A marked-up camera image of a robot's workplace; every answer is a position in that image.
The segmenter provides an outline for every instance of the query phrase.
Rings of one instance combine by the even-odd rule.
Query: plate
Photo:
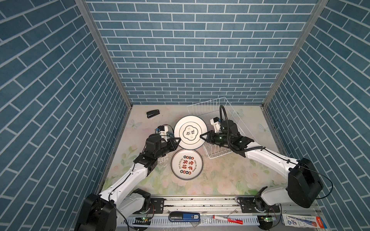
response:
[[[200,136],[207,131],[207,126],[201,118],[185,116],[176,123],[174,135],[181,138],[180,147],[194,150],[203,145],[205,141]]]
[[[178,151],[171,161],[172,172],[182,180],[196,178],[203,169],[203,159],[194,150],[182,149]]]

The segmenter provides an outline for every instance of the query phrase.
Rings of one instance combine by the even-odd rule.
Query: marker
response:
[[[243,224],[242,220],[236,220],[236,219],[232,219],[232,218],[225,218],[225,217],[220,217],[220,216],[216,216],[216,215],[213,215],[213,219],[221,220],[221,221],[228,221],[228,222],[237,223],[237,224],[241,224],[241,225]]]

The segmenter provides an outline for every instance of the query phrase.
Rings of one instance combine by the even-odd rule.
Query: blue brick wall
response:
[[[0,230],[74,228],[126,110],[74,0],[0,1]]]
[[[370,229],[369,12],[329,0],[267,107],[288,152],[333,181],[317,200],[332,230]]]
[[[317,0],[88,0],[134,104],[261,104]]]

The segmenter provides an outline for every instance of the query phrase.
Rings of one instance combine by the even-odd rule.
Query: dish rack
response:
[[[213,126],[211,125],[211,119],[213,119],[214,117],[220,117],[220,105],[223,105],[225,107],[228,119],[236,123],[236,125],[238,126],[238,130],[242,136],[247,136],[257,141],[248,127],[241,120],[238,113],[234,110],[234,108],[225,97],[208,100],[201,103],[195,103],[193,105],[187,106],[187,109],[190,115],[200,117],[206,123],[207,129],[209,131],[214,130]],[[208,158],[210,159],[232,153],[232,150],[228,148],[220,147],[218,145],[213,145],[206,142],[203,144],[203,148]]]

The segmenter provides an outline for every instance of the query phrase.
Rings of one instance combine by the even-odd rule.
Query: floral tablecloth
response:
[[[146,112],[154,109],[159,109],[160,114],[148,119]],[[259,144],[278,151],[259,106],[234,106],[234,109]],[[189,115],[188,110],[182,105],[135,105],[103,189],[128,171],[133,160],[143,150],[146,138],[154,133],[155,128],[163,124],[174,127],[186,115]],[[209,159],[203,147],[196,150],[203,158],[202,172],[193,180],[181,180],[171,170],[171,159],[177,151],[158,159],[154,171],[136,188],[153,195],[254,195],[264,186],[274,187],[286,183],[274,170],[235,153]]]

